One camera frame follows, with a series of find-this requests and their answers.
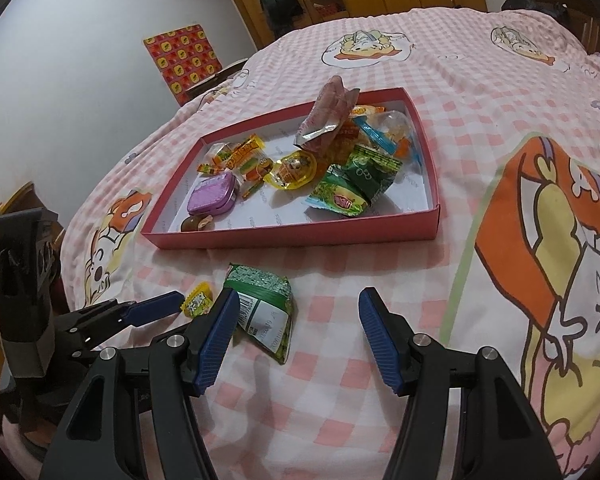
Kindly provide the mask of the yellow candy packet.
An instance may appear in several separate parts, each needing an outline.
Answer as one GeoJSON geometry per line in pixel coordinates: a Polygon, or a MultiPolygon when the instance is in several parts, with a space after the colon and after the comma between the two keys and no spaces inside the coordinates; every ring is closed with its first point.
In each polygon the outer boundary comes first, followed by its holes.
{"type": "Polygon", "coordinates": [[[201,282],[186,296],[181,304],[182,313],[188,318],[206,315],[213,306],[213,292],[208,282],[201,282]]]}

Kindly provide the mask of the green white snack packet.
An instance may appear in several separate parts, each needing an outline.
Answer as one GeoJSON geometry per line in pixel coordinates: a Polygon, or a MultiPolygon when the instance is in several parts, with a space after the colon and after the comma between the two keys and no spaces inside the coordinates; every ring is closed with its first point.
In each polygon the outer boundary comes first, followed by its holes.
{"type": "Polygon", "coordinates": [[[284,365],[294,324],[294,295],[288,278],[231,263],[224,286],[237,292],[238,326],[272,359],[284,365]]]}

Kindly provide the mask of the chocolate ball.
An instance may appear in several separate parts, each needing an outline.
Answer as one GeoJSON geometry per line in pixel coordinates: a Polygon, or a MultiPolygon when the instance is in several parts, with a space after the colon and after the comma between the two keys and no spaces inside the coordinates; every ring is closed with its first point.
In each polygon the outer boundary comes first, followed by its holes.
{"type": "Polygon", "coordinates": [[[211,226],[212,222],[213,217],[211,214],[195,214],[194,216],[188,216],[182,221],[180,231],[183,233],[203,231],[208,226],[211,226]]]}

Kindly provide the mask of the purple mint tin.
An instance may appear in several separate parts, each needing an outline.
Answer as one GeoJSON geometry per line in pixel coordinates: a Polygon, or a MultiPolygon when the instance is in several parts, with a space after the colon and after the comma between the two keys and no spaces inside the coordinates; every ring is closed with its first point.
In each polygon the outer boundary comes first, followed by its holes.
{"type": "Polygon", "coordinates": [[[231,172],[221,172],[216,176],[198,182],[189,195],[187,212],[218,216],[229,211],[237,200],[238,183],[231,172]]]}

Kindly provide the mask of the yellow jelly cup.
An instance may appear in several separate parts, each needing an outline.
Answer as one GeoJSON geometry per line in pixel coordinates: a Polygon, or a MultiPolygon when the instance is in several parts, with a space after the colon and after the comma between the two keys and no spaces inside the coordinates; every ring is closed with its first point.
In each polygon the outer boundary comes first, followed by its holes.
{"type": "Polygon", "coordinates": [[[276,190],[295,191],[308,185],[314,179],[316,170],[315,156],[298,150],[274,162],[264,180],[276,190]]]}

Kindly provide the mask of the orange rice cracker pack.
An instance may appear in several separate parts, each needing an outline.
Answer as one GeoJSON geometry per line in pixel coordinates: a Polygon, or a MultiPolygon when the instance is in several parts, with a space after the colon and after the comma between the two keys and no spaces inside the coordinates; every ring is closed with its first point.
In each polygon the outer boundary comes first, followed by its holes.
{"type": "Polygon", "coordinates": [[[361,128],[353,121],[354,118],[368,117],[385,112],[384,106],[357,105],[352,108],[349,118],[343,123],[335,139],[329,145],[322,162],[326,165],[343,165],[349,158],[356,144],[370,146],[370,141],[361,128]]]}

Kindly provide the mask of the pink brown snack bag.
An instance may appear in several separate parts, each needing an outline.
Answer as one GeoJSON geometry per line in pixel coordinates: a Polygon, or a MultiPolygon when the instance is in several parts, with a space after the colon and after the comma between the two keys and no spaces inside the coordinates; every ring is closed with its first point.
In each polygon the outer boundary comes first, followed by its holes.
{"type": "Polygon", "coordinates": [[[360,89],[347,89],[340,76],[329,78],[298,128],[294,145],[314,155],[324,155],[358,102],[359,95],[360,89]]]}

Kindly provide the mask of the blue clear candy packet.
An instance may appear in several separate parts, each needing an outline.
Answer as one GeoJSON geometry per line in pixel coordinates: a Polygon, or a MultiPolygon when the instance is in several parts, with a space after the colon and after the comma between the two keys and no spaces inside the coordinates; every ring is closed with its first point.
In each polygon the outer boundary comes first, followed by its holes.
{"type": "Polygon", "coordinates": [[[398,110],[360,115],[352,118],[376,150],[402,160],[422,164],[415,126],[407,115],[398,110]]]}

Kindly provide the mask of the clear burger gummy packet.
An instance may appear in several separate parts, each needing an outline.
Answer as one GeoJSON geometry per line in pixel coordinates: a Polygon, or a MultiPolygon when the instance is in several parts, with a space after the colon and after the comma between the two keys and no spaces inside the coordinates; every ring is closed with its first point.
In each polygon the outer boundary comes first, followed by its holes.
{"type": "Polygon", "coordinates": [[[219,142],[211,145],[204,160],[215,167],[223,167],[230,155],[235,151],[237,144],[232,142],[219,142]]]}

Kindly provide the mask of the small wooden side table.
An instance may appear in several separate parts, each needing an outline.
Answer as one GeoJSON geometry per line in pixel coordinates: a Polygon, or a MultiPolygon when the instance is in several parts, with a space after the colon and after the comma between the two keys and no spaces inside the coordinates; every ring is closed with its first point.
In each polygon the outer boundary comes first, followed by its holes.
{"type": "Polygon", "coordinates": [[[226,81],[231,76],[234,76],[238,72],[240,72],[245,64],[247,63],[247,59],[243,58],[242,60],[238,60],[229,66],[222,68],[219,72],[207,77],[201,82],[197,82],[193,84],[188,89],[185,90],[185,103],[196,99],[197,96],[201,96],[202,94],[208,92],[215,88],[218,84],[222,84],[222,82],[226,81]]]}

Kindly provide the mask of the pink cardboard box tray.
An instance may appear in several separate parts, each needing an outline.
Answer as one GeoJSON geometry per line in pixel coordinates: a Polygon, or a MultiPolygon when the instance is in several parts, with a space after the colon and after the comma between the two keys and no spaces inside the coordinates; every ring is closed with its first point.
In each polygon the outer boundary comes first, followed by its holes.
{"type": "Polygon", "coordinates": [[[432,240],[440,222],[437,175],[427,137],[413,100],[402,88],[366,91],[363,104],[400,110],[415,128],[418,159],[403,169],[381,198],[355,218],[312,208],[310,188],[257,192],[215,218],[208,228],[184,232],[187,202],[201,182],[197,167],[216,144],[242,141],[256,134],[265,153],[277,160],[294,150],[294,134],[312,107],[298,104],[210,132],[197,140],[157,198],[142,233],[161,249],[256,248],[432,240]]]}

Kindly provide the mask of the red yellow patterned board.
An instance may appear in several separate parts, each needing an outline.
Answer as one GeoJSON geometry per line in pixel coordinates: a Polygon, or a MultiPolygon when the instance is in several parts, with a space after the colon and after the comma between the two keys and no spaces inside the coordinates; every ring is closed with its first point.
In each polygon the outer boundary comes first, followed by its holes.
{"type": "Polygon", "coordinates": [[[145,38],[143,45],[180,105],[187,102],[189,88],[222,70],[222,64],[199,24],[145,38]]]}

